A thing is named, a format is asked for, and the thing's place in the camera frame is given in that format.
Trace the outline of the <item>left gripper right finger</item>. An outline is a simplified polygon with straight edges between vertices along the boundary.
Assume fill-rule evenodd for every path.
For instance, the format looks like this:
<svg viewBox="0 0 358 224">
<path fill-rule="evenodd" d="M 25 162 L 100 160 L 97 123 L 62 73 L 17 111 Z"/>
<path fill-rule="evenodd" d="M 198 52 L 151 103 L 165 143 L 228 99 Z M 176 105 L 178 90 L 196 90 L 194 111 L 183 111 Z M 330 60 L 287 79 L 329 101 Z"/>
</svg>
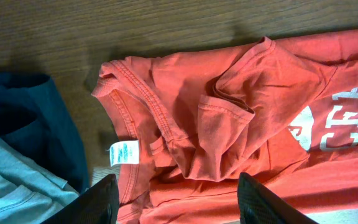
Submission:
<svg viewBox="0 0 358 224">
<path fill-rule="evenodd" d="M 246 172 L 239 176 L 237 201 L 241 224 L 317 224 Z"/>
</svg>

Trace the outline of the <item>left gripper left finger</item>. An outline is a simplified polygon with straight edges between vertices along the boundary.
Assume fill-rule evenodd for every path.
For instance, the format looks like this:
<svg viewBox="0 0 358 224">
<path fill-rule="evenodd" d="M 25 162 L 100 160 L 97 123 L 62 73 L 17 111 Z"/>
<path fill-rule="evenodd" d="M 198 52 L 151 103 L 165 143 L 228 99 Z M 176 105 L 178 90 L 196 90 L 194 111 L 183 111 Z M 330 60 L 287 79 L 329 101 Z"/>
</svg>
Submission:
<svg viewBox="0 0 358 224">
<path fill-rule="evenodd" d="M 42 224 L 112 224 L 117 222 L 118 210 L 116 175 L 108 174 Z"/>
</svg>

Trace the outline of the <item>orange soccer t-shirt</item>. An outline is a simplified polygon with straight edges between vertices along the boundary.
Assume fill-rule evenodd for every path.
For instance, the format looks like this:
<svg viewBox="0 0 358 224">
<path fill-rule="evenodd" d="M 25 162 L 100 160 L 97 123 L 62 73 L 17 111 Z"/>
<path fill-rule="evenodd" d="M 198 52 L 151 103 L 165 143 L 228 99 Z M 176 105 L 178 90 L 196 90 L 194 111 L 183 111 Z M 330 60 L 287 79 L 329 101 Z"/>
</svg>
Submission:
<svg viewBox="0 0 358 224">
<path fill-rule="evenodd" d="M 240 218 L 245 172 L 304 213 L 358 209 L 358 30 L 102 64 L 119 223 Z"/>
</svg>

